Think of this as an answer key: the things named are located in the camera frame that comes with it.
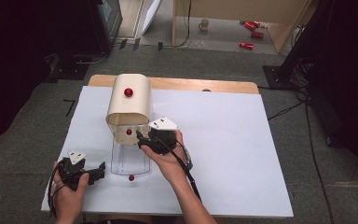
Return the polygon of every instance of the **red button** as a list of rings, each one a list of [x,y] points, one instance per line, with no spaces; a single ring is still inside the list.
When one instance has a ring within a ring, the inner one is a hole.
[[[132,97],[133,90],[130,88],[127,88],[126,90],[124,90],[124,95],[126,95],[127,97]]]

